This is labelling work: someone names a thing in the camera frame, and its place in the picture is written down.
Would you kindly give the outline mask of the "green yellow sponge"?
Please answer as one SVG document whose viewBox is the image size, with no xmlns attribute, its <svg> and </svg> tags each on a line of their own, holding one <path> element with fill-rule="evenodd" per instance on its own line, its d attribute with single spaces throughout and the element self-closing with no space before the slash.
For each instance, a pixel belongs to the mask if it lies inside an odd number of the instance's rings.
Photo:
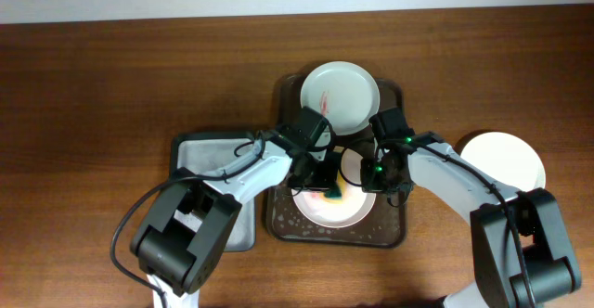
<svg viewBox="0 0 594 308">
<path fill-rule="evenodd" d="M 323 198 L 326 202 L 340 204 L 344 202 L 344 193 L 347 184 L 342 180 L 333 182 L 329 189 L 323 192 Z"/>
</svg>

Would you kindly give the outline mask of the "pale green plate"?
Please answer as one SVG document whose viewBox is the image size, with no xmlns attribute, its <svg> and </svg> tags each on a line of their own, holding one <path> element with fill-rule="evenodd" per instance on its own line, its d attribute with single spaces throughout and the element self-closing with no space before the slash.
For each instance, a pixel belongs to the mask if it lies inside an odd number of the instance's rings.
<svg viewBox="0 0 594 308">
<path fill-rule="evenodd" d="M 324 116 L 336 135 L 354 135 L 380 109 L 375 79 L 358 65 L 333 61 L 312 70 L 303 82 L 300 103 Z"/>
</svg>

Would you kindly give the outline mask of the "white bowl plate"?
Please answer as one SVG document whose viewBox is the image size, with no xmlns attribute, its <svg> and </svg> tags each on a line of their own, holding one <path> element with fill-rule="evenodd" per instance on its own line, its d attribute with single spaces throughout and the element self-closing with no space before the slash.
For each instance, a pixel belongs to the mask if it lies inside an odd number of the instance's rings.
<svg viewBox="0 0 594 308">
<path fill-rule="evenodd" d="M 543 161 L 518 136 L 503 132 L 479 133 L 462 144 L 460 157 L 499 182 L 522 191 L 546 187 Z"/>
</svg>

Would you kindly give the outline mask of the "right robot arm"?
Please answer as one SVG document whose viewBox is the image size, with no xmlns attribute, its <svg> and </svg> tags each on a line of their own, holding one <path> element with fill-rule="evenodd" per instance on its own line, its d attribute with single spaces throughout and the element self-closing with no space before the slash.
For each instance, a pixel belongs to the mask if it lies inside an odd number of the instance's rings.
<svg viewBox="0 0 594 308">
<path fill-rule="evenodd" d="M 399 108 L 369 118 L 377 142 L 361 162 L 366 192 L 397 207 L 414 186 L 431 191 L 471 228 L 473 282 L 438 307 L 541 307 L 582 286 L 556 198 L 522 191 L 477 169 L 434 132 L 416 134 Z"/>
</svg>

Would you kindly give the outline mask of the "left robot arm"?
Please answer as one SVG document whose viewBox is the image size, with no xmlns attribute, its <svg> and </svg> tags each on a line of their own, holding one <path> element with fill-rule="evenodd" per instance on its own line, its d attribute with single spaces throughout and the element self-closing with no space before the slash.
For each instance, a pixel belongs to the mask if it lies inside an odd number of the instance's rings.
<svg viewBox="0 0 594 308">
<path fill-rule="evenodd" d="M 318 163 L 315 153 L 333 144 L 321 137 L 332 130 L 326 117 L 304 107 L 296 122 L 257 133 L 251 149 L 229 164 L 207 173 L 179 168 L 148 192 L 155 200 L 130 251 L 143 272 L 161 281 L 153 290 L 162 306 L 205 284 L 245 203 L 288 177 L 305 187 Z"/>
</svg>

